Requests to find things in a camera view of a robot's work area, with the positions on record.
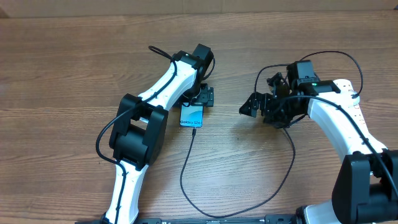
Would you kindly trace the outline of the Samsung Galaxy smartphone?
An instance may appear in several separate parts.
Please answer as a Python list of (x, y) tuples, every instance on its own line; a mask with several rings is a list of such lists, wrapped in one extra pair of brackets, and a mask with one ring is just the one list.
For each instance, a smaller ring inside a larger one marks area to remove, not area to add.
[(203, 126), (202, 106), (182, 105), (180, 113), (180, 125), (187, 128), (201, 128)]

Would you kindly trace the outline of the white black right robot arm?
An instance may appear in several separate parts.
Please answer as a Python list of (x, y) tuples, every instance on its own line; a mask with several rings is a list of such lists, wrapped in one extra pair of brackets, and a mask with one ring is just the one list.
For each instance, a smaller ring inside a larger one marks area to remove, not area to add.
[(270, 93), (255, 91), (239, 113), (285, 129), (308, 116), (336, 150), (341, 168), (331, 199), (298, 208), (290, 223), (380, 223), (397, 220), (397, 151), (369, 132), (359, 95), (345, 79), (321, 80), (309, 60), (286, 66), (287, 76), (267, 79)]

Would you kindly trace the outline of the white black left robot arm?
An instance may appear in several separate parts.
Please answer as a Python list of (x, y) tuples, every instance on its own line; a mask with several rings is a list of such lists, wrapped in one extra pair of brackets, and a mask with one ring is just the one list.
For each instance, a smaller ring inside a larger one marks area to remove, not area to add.
[(137, 96), (122, 97), (116, 117), (99, 133), (99, 144), (110, 129), (109, 159), (116, 166), (111, 204), (99, 223), (135, 223), (138, 201), (145, 173), (157, 159), (164, 144), (169, 111), (176, 106), (181, 114), (203, 115), (214, 105), (214, 89), (205, 83), (215, 66), (211, 49), (198, 44), (193, 53), (149, 49), (170, 61), (164, 75), (148, 90)]

